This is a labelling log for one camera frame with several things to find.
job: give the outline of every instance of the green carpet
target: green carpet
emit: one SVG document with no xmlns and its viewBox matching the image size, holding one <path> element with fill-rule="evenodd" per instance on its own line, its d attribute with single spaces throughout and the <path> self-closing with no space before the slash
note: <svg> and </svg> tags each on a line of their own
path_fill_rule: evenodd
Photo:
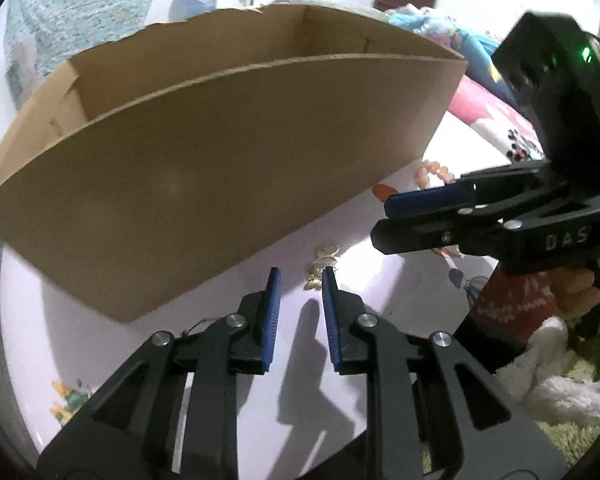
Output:
<svg viewBox="0 0 600 480">
<path fill-rule="evenodd" d="M 583 428 L 566 422 L 551 426 L 546 422 L 536 422 L 542 431 L 554 443 L 569 467 L 572 467 L 586 453 L 587 449 L 593 444 L 593 441 L 600 435 L 600 426 L 589 426 Z M 422 472 L 431 472 L 431 456 L 429 447 L 424 446 L 422 450 Z"/>
</svg>

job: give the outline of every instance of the cardboard flap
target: cardboard flap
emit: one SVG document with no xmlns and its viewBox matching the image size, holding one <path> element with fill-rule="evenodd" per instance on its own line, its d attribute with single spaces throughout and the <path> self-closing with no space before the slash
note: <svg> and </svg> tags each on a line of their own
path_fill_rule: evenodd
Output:
<svg viewBox="0 0 600 480">
<path fill-rule="evenodd" d="M 0 186 L 0 235 L 99 311 L 132 320 L 420 156 L 457 59 L 279 60 L 92 121 Z"/>
<path fill-rule="evenodd" d="M 303 6 L 219 9 L 155 23 L 72 57 L 84 77 L 82 106 L 94 119 L 139 97 L 227 68 L 302 56 Z"/>
<path fill-rule="evenodd" d="M 65 61 L 24 104 L 0 143 L 0 184 L 53 142 L 86 123 L 75 89 L 77 79 L 78 73 Z"/>
</svg>

